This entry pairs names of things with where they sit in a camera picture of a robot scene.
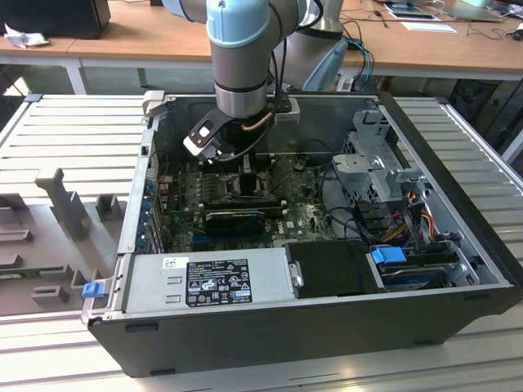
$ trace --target floor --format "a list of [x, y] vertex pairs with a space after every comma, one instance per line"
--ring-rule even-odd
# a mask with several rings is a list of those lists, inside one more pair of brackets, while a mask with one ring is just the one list
[[[2, 67], [11, 81], [23, 77], [28, 88], [34, 93], [46, 94], [73, 94], [67, 73], [61, 67], [51, 66], [8, 66]], [[211, 71], [181, 70], [181, 69], [147, 69], [147, 79], [150, 83], [149, 89], [161, 89], [169, 92], [210, 92], [212, 91]], [[0, 92], [4, 92], [10, 82], [4, 75], [0, 75]], [[138, 73], [135, 69], [111, 69], [111, 68], [88, 68], [87, 80], [92, 94], [143, 94], [146, 90], [140, 87]], [[391, 80], [390, 92], [394, 96], [420, 96], [418, 88], [422, 79], [420, 78], [393, 78]], [[433, 79], [427, 90], [426, 96], [441, 96], [449, 99], [452, 95], [456, 80]], [[503, 112], [489, 128], [492, 119], [507, 98], [513, 93], [518, 82], [501, 82], [495, 89], [494, 94], [481, 107], [479, 113], [470, 120], [471, 125], [489, 143], [494, 143], [499, 131], [512, 119], [512, 116], [523, 105], [523, 87], [508, 102]], [[3, 127], [9, 117], [10, 111], [16, 109], [21, 102], [18, 97], [7, 98], [0, 96], [0, 126]], [[523, 171], [523, 159], [518, 159], [515, 168]]]

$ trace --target wooden desk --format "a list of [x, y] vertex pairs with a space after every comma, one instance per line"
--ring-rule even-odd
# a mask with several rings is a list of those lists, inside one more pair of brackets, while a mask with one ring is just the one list
[[[371, 0], [345, 0], [345, 10], [373, 10]], [[141, 85], [146, 85], [146, 68], [211, 69], [211, 52], [205, 27], [171, 15], [149, 2], [110, 1], [111, 21], [99, 40], [52, 38], [51, 45], [21, 50], [0, 43], [4, 64], [61, 65], [67, 69], [77, 94], [87, 93], [84, 67], [136, 68]], [[366, 11], [349, 11], [356, 19], [369, 17]], [[523, 77], [523, 43], [511, 38], [489, 40], [479, 34], [467, 36], [468, 23], [449, 22], [457, 33], [408, 31], [389, 21], [388, 29], [376, 16], [359, 21], [364, 44], [374, 54], [374, 74], [422, 78], [478, 78], [520, 80]], [[492, 28], [509, 30], [516, 20], [502, 24], [474, 23], [475, 29], [492, 34]], [[350, 33], [357, 37], [354, 24]], [[351, 78], [360, 68], [359, 52], [347, 53], [342, 73]]]
[[[467, 36], [468, 22], [453, 22], [440, 16], [457, 33], [431, 33], [409, 31], [394, 20], [384, 7], [375, 4], [387, 20], [386, 28], [380, 18], [367, 11], [344, 11], [343, 16], [354, 19], [370, 18], [374, 21], [358, 21], [363, 41], [375, 58], [375, 73], [391, 76], [424, 76], [442, 78], [489, 78], [520, 80], [523, 76], [523, 45], [511, 38], [491, 40], [481, 34]], [[364, 8], [373, 10], [371, 0], [346, 0], [343, 9]], [[493, 28], [509, 31], [519, 25], [517, 20], [503, 23], [472, 23], [474, 29], [494, 36]], [[353, 23], [346, 25], [353, 37], [358, 31]], [[361, 66], [359, 53], [348, 54], [344, 66], [352, 71]]]
[[211, 61], [205, 26], [149, 2], [110, 1], [111, 20], [98, 40], [76, 40], [68, 55], [82, 59]]

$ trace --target black computer case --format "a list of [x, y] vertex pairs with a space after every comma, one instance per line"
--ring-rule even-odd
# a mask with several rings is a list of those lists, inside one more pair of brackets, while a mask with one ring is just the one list
[[24, 33], [46, 37], [97, 39], [111, 17], [107, 0], [4, 0], [0, 31], [4, 24]]

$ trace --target robotic arm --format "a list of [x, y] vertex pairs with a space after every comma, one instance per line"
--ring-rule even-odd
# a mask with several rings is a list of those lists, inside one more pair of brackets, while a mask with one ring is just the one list
[[[217, 109], [184, 140], [194, 156], [229, 162], [249, 153], [266, 135], [278, 109], [276, 100], [267, 103], [273, 53], [275, 78], [285, 66], [283, 79], [295, 87], [318, 91], [332, 84], [346, 43], [339, 21], [338, 31], [327, 31], [333, 30], [329, 13], [337, 11], [337, 20], [343, 1], [321, 1], [326, 7], [320, 0], [163, 0], [171, 13], [205, 23], [211, 42]], [[291, 34], [288, 45], [283, 44]], [[224, 158], [216, 136], [227, 129], [235, 135], [230, 144], [241, 152]]]

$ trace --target power supply label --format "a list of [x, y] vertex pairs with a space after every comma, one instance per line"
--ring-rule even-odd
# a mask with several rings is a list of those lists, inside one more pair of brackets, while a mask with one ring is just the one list
[[191, 308], [253, 302], [247, 259], [187, 263], [186, 282]]

